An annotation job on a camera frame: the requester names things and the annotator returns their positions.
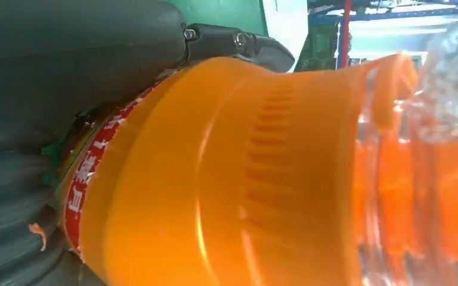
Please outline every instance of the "red label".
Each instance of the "red label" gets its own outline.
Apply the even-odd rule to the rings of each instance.
[[[155,84],[140,94],[136,99],[112,115],[97,132],[92,141],[89,142],[90,145],[85,153],[80,154],[80,156],[83,156],[83,159],[78,164],[69,185],[64,212],[66,234],[76,250],[79,249],[80,244],[80,221],[90,178],[97,171],[97,166],[103,158],[106,146],[115,137],[120,125],[125,122],[129,114],[132,113],[144,97],[158,84]]]

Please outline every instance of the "green wall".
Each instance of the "green wall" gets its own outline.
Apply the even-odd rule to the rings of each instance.
[[[267,35],[261,0],[167,0],[187,23],[236,27],[245,32]]]

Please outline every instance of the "bolt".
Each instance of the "bolt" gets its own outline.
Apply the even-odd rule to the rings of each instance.
[[[197,37],[196,31],[193,29],[185,29],[185,31],[183,32],[183,35],[185,36],[185,39],[187,41],[195,40]]]
[[[247,37],[244,33],[238,33],[234,36],[234,43],[237,46],[243,46],[246,44]]]

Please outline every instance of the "green panel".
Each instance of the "green panel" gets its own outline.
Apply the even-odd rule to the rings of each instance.
[[[174,4],[187,23],[236,27],[267,35],[261,0],[167,0]]]
[[[318,24],[308,27],[308,36],[295,71],[334,69],[337,33],[336,24]]]

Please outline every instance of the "red pole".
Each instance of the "red pole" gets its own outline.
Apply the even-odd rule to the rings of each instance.
[[[352,0],[345,0],[345,12],[343,14],[342,46],[341,46],[341,67],[348,63],[348,23],[350,22],[350,11],[352,11]]]

